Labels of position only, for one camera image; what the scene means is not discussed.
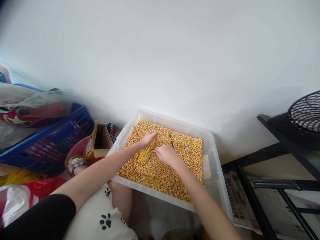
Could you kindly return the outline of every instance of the dried corn cob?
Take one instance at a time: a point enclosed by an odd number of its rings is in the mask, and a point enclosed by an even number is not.
[[[155,137],[152,142],[145,148],[142,150],[142,152],[140,153],[139,157],[138,157],[138,163],[140,165],[146,165],[147,162],[149,161],[150,159],[150,156],[152,154],[152,150],[154,148],[154,145],[156,144],[156,138]]]

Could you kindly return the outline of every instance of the yellow plastic bag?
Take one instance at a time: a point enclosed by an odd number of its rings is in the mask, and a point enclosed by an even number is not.
[[[0,186],[5,186],[9,184],[26,184],[30,182],[36,182],[47,178],[47,174],[33,172],[27,169],[19,168],[13,173],[5,176],[0,176]]]

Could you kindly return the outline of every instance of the black sleeve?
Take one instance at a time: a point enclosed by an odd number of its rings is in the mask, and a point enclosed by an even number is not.
[[[0,239],[62,239],[75,214],[71,198],[53,194],[4,228]]]

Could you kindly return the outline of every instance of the black metal shelf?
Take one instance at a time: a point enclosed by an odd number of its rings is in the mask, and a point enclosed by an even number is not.
[[[232,170],[236,171],[252,211],[257,219],[261,232],[266,239],[277,239],[277,237],[259,202],[257,195],[255,194],[254,188],[277,189],[309,238],[313,240],[319,240],[314,231],[303,218],[302,213],[320,214],[320,210],[297,208],[284,190],[295,189],[300,191],[320,191],[320,152],[307,149],[301,144],[295,142],[293,139],[285,136],[275,128],[269,126],[267,123],[267,120],[270,118],[269,116],[260,114],[257,116],[257,118],[279,140],[279,142],[222,165],[223,172],[228,173]],[[291,153],[317,181],[274,179],[249,180],[243,170],[243,167],[245,166],[266,161],[268,159],[288,153]]]
[[[269,126],[267,123],[267,120],[270,118],[269,116],[260,114],[257,118],[279,140],[282,146],[288,150],[317,181],[320,181],[320,152],[307,149],[277,129]]]

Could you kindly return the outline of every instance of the bag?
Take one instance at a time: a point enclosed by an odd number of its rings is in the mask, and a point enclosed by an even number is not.
[[[20,217],[46,196],[63,185],[62,178],[49,178],[24,185],[6,185],[0,187],[0,230]]]

